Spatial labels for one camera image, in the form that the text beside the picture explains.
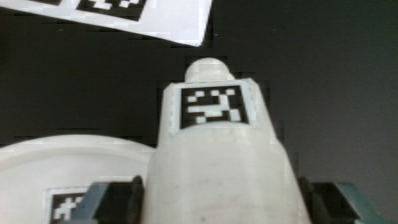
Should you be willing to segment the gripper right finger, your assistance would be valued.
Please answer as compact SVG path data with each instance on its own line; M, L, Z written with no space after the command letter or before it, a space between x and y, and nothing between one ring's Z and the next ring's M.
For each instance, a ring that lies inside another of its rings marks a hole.
M313 224L389 224L355 185L299 178Z

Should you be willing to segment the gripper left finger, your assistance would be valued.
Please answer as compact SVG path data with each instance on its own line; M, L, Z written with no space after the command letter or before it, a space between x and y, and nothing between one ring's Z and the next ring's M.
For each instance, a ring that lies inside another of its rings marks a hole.
M71 213L69 224L140 224L142 177L130 182L96 182Z

